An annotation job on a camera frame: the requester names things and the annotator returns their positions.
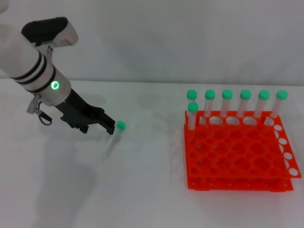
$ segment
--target robotic arm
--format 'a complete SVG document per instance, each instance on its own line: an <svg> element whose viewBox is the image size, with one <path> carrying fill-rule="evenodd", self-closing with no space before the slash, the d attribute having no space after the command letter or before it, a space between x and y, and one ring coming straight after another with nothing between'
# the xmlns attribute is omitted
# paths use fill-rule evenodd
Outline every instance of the robotic arm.
<svg viewBox="0 0 304 228"><path fill-rule="evenodd" d="M102 108L87 104L52 64L53 48L77 41L75 29L64 17L33 21L21 33L0 25L0 68L34 95L27 112L36 113L44 125L52 119L40 110L41 103L56 107L63 113L61 120L82 133L90 124L100 124L113 134L115 121Z"/></svg>

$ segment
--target red test tube rack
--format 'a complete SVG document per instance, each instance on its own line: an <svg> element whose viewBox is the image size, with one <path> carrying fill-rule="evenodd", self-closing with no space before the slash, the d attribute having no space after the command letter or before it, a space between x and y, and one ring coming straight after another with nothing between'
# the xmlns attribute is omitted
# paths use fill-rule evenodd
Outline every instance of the red test tube rack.
<svg viewBox="0 0 304 228"><path fill-rule="evenodd" d="M291 178L301 178L280 116L265 125L270 111L260 118L246 111L237 118L228 111L203 116L198 111L194 130L184 125L187 184L193 190L293 190Z"/></svg>

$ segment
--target white table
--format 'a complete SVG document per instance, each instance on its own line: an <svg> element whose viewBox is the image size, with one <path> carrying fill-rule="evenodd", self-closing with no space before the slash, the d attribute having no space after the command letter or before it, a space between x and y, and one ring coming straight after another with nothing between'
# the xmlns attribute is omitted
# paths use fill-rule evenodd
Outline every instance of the white table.
<svg viewBox="0 0 304 228"><path fill-rule="evenodd" d="M98 163L108 135L71 129L54 107L49 127L26 113L31 95L0 80L0 227L2 228L303 228L304 186L285 193L206 191L186 187L183 123L188 89L235 95L262 88L289 92L281 118L298 157L304 157L304 88L74 81L88 103L103 107L127 130L108 160ZM236 109L238 99L232 101Z"/></svg>

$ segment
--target green cap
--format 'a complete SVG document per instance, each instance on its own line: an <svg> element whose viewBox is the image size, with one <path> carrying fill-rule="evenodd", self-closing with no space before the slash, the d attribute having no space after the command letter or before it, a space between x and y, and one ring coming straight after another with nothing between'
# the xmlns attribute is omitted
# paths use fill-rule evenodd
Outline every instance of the green cap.
<svg viewBox="0 0 304 228"><path fill-rule="evenodd" d="M270 97L270 93L268 90L261 90L259 93L258 93L258 98L261 99L261 100L268 100Z"/></svg>
<svg viewBox="0 0 304 228"><path fill-rule="evenodd" d="M198 97L198 93L194 89L188 90L187 98L189 100L195 100L197 97Z"/></svg>
<svg viewBox="0 0 304 228"><path fill-rule="evenodd" d="M247 89L242 90L240 97L243 100L249 100L251 98L251 92Z"/></svg>
<svg viewBox="0 0 304 228"><path fill-rule="evenodd" d="M280 100L286 100L287 97L288 97L288 93L285 91L285 90L279 90L277 93L276 93L276 97L277 99L280 99Z"/></svg>
<svg viewBox="0 0 304 228"><path fill-rule="evenodd" d="M116 127L120 130L123 131L125 129L125 123L123 121L118 121L116 124Z"/></svg>
<svg viewBox="0 0 304 228"><path fill-rule="evenodd" d="M230 100L233 96L233 92L230 90L230 89L225 89L223 91L223 94L222 94L222 97L225 99L225 100Z"/></svg>
<svg viewBox="0 0 304 228"><path fill-rule="evenodd" d="M190 102L188 105L188 111L191 113L196 113L199 110L199 105L196 102Z"/></svg>
<svg viewBox="0 0 304 228"><path fill-rule="evenodd" d="M209 89L205 92L205 98L207 100L213 100L215 98L215 92L212 89Z"/></svg>

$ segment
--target white background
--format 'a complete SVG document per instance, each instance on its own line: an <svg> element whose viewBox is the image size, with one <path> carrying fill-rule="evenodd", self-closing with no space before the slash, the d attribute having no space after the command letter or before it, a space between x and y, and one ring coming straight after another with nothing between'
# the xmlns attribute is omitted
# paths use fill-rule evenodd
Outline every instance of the white background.
<svg viewBox="0 0 304 228"><path fill-rule="evenodd" d="M78 80L304 85L303 0L9 0L0 23L67 17Z"/></svg>

